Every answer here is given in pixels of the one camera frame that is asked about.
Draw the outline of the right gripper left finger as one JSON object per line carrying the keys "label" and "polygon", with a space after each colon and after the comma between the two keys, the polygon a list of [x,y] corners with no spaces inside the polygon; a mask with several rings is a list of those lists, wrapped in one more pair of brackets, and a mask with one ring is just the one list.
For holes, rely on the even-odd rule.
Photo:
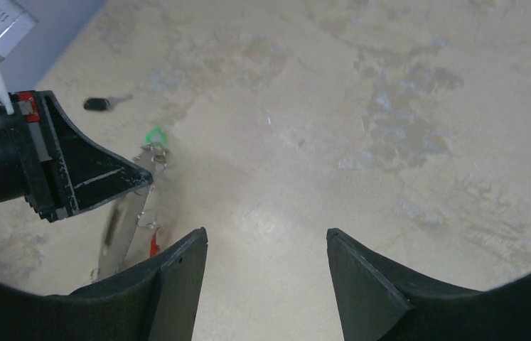
{"label": "right gripper left finger", "polygon": [[207,250],[200,228],[67,295],[39,296],[0,283],[0,340],[190,340]]}

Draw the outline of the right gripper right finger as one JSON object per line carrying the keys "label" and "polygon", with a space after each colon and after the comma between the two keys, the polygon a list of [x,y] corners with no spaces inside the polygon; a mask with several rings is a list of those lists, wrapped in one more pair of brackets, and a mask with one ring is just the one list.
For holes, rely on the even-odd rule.
{"label": "right gripper right finger", "polygon": [[326,240],[346,340],[531,340],[531,274],[476,291],[407,268],[340,229]]}

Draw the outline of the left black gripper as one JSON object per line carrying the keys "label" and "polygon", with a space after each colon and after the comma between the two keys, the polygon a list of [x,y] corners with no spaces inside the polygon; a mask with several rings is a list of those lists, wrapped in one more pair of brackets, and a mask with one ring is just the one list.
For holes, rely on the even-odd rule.
{"label": "left black gripper", "polygon": [[0,105],[0,203],[22,197],[54,222],[153,183],[152,174],[89,139],[51,91],[9,95]]}

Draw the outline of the silver key holder strip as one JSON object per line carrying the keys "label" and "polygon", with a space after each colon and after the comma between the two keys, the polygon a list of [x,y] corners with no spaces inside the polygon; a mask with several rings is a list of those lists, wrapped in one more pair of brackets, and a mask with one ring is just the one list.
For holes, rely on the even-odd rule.
{"label": "silver key holder strip", "polygon": [[105,280],[149,258],[151,236],[162,226],[163,215],[157,202],[165,188],[165,170],[169,150],[163,144],[141,147],[135,164],[147,169],[154,182],[112,203],[102,235],[97,267],[92,270],[92,283]]}

